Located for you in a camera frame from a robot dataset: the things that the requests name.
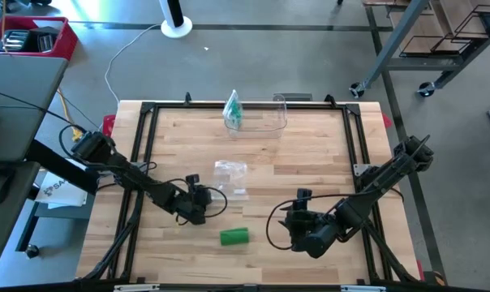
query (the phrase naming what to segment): plastic bag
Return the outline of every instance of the plastic bag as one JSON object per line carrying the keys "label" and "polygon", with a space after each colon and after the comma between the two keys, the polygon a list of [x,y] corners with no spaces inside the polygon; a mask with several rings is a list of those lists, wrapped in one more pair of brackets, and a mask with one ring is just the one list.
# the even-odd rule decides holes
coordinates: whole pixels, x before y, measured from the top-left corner
{"label": "plastic bag", "polygon": [[[214,162],[213,186],[226,194],[228,200],[248,200],[247,163],[237,161]],[[223,200],[213,192],[213,200]]]}
{"label": "plastic bag", "polygon": [[233,90],[232,94],[230,94],[222,114],[227,128],[238,130],[242,126],[243,106],[236,90]]}

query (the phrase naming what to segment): red box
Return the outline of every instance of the red box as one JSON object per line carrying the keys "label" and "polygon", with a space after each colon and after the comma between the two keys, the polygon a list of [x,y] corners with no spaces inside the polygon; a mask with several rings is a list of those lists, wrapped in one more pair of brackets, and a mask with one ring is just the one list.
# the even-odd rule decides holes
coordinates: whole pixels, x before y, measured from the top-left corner
{"label": "red box", "polygon": [[[77,44],[77,36],[68,24],[66,17],[39,17],[39,16],[11,16],[5,18],[5,30],[7,29],[33,29],[38,28],[34,20],[60,21],[63,22],[58,38],[54,43],[54,47],[48,53],[33,53],[33,52],[0,52],[0,54],[13,54],[20,56],[35,56],[35,57],[54,57],[65,58],[68,61],[72,58],[75,45]],[[0,20],[0,41],[2,39],[2,21]]]}

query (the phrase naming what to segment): white cable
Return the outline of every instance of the white cable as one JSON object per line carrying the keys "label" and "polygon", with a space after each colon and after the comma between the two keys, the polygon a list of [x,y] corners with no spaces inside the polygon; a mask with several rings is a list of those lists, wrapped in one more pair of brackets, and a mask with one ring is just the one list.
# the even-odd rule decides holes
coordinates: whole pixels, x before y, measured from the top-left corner
{"label": "white cable", "polygon": [[106,81],[106,85],[108,85],[108,89],[110,90],[110,92],[112,92],[112,94],[114,95],[115,100],[117,101],[117,107],[118,107],[118,103],[120,102],[120,100],[117,97],[117,94],[112,89],[112,86],[110,85],[110,82],[108,81],[108,74],[110,73],[110,70],[112,69],[112,63],[114,62],[114,60],[116,59],[116,57],[118,57],[120,55],[120,53],[122,53],[127,47],[129,47],[130,45],[133,45],[133,43],[136,42],[143,34],[145,34],[147,31],[149,31],[150,29],[155,28],[157,26],[161,26],[161,25],[160,24],[154,24],[154,25],[150,26],[149,28],[146,28],[136,38],[134,38],[133,41],[130,41],[127,45],[123,46],[123,48],[121,50],[119,50],[115,54],[115,56],[110,60],[110,64],[108,64],[108,69],[106,69],[106,73],[105,73],[105,81]]}

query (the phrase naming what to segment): power cord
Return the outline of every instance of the power cord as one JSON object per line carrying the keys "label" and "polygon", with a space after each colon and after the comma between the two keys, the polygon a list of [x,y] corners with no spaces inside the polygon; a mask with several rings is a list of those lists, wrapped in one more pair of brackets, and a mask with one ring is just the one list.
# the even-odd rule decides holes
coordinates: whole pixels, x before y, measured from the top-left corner
{"label": "power cord", "polygon": [[5,93],[1,93],[0,92],[0,95],[1,96],[4,96],[4,97],[7,97],[7,98],[10,98],[12,100],[15,100],[15,101],[19,101],[21,103],[24,103],[25,105],[30,105],[30,106],[34,107],[35,109],[38,109],[38,110],[40,110],[40,111],[42,111],[42,112],[44,112],[46,114],[50,114],[50,115],[54,116],[55,118],[59,118],[60,120],[66,122],[67,124],[73,125],[71,122],[68,122],[64,117],[62,117],[62,116],[60,116],[60,115],[58,115],[58,114],[56,114],[56,113],[54,113],[54,112],[52,112],[52,111],[50,111],[48,109],[44,109],[44,108],[42,108],[40,106],[34,105],[33,103],[30,103],[28,101],[21,100],[21,99],[19,99],[17,97],[13,97],[13,96],[10,96],[10,95],[5,94]]}
{"label": "power cord", "polygon": [[71,102],[71,101],[70,101],[68,98],[66,98],[66,97],[65,97],[65,95],[62,93],[62,90],[60,90],[60,89],[59,89],[59,90],[58,90],[58,94],[59,94],[59,96],[60,96],[60,97],[62,97],[62,98],[65,100],[65,101],[67,101],[67,103],[68,103],[69,105],[72,105],[72,107],[73,107],[74,109],[76,109],[76,110],[77,110],[77,111],[78,111],[78,112],[79,112],[79,113],[80,113],[80,114],[81,114],[81,115],[82,115],[84,118],[86,118],[86,120],[87,120],[87,121],[89,121],[89,122],[92,124],[92,126],[94,126],[94,129],[98,129],[98,128],[99,128],[99,126],[98,126],[98,125],[96,125],[96,123],[94,123],[94,122],[93,122],[93,121],[92,121],[90,118],[88,118],[88,117],[87,117],[87,115],[86,115],[86,114],[84,114],[84,113],[81,111],[81,109],[79,109],[79,108],[78,108],[77,106],[75,106],[75,105],[74,105],[74,104],[73,104],[73,103],[72,103],[72,102]]}
{"label": "power cord", "polygon": [[130,45],[133,45],[133,43],[135,43],[137,40],[140,39],[140,37],[142,35],[144,35],[146,32],[148,32],[149,30],[151,30],[152,28],[155,28],[157,26],[160,26],[160,24],[154,24],[152,26],[150,26],[149,28],[146,28],[144,31],[142,31],[138,36],[136,36],[133,41],[130,41],[127,45],[123,46],[122,49],[120,49],[116,54],[115,56],[110,60],[110,63],[108,64],[108,69],[106,69],[106,73],[105,73],[105,82],[106,82],[106,85],[108,85],[108,89],[110,90],[110,92],[112,92],[112,95],[114,96],[115,100],[117,101],[117,107],[118,107],[118,103],[120,102],[118,96],[117,96],[117,93],[114,92],[114,90],[112,89],[112,86],[110,85],[110,82],[108,81],[108,75],[110,74],[110,71],[112,69],[112,64],[114,62],[114,60],[127,48],[129,47]]}

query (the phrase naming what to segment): white paper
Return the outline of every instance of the white paper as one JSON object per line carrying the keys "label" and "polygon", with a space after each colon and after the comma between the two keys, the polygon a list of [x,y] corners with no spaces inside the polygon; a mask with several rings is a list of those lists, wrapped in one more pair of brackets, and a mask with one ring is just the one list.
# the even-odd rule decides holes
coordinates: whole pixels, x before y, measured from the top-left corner
{"label": "white paper", "polygon": [[[81,169],[81,165],[73,160],[69,160]],[[88,193],[72,185],[59,176],[47,173],[40,186],[40,191],[35,199],[36,202],[48,203],[49,208],[58,208],[62,206],[80,207],[86,202]]]}

